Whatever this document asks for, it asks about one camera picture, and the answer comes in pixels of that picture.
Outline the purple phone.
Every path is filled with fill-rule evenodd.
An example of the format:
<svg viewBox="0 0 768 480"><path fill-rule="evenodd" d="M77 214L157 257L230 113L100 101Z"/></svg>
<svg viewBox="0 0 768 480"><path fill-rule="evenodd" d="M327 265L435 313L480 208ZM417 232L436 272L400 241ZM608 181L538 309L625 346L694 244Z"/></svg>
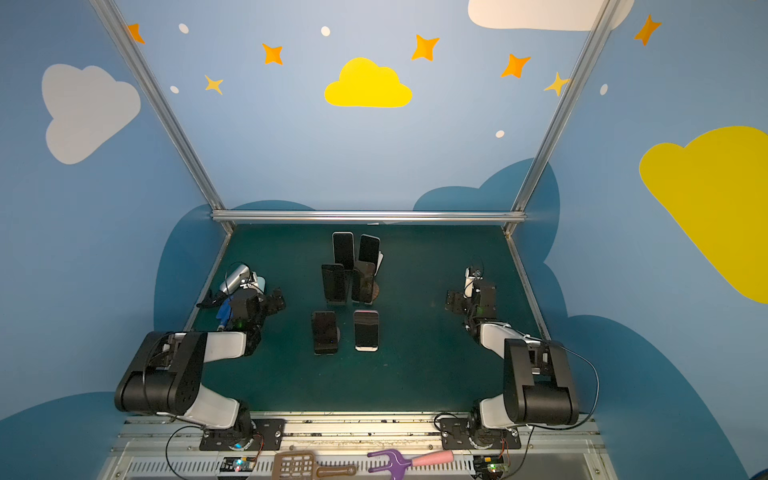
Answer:
<svg viewBox="0 0 768 480"><path fill-rule="evenodd" d="M379 313L375 310L356 310L353 313L355 349L376 352L379 349Z"/></svg>

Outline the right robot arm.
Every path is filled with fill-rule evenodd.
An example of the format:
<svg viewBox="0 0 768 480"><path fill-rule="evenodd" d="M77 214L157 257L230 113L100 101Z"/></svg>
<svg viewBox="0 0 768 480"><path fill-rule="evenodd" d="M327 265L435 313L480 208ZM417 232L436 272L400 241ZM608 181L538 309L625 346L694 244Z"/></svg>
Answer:
<svg viewBox="0 0 768 480"><path fill-rule="evenodd" d="M446 294L445 309L463 316L473 340L503 360L502 391L474 404L465 427L467 441L487 449L501 442L506 431L524 425L576 428L580 405L566 348L499 320L496 297L496 285L479 277Z"/></svg>

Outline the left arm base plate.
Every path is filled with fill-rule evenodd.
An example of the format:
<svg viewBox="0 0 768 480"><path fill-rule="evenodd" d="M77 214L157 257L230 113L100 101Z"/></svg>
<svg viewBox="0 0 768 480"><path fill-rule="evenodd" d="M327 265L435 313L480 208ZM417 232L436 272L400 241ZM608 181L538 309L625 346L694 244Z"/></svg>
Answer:
<svg viewBox="0 0 768 480"><path fill-rule="evenodd" d="M250 423L237 422L228 429L206 429L201 451L277 451L281 447L286 420L255 418Z"/></svg>

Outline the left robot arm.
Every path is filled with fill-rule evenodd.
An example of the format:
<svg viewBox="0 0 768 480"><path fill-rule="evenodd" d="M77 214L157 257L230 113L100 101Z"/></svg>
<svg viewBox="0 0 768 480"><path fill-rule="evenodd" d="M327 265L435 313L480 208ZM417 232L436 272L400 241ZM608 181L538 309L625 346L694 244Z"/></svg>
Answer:
<svg viewBox="0 0 768 480"><path fill-rule="evenodd" d="M254 436L246 403L224 397L202 384L207 363L247 357L262 339L265 319L286 308L281 289L265 294L240 288L209 292L200 309L227 306L224 328L212 332L152 331L120 380L114 397L118 410L165 415L223 433L238 448Z"/></svg>

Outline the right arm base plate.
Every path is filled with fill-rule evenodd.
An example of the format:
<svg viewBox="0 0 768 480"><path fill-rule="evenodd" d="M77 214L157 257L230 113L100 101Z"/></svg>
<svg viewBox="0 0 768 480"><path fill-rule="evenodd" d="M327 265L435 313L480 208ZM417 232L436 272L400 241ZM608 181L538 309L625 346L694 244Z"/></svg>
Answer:
<svg viewBox="0 0 768 480"><path fill-rule="evenodd" d="M487 429L468 417L438 416L433 424L444 450L519 450L517 430Z"/></svg>

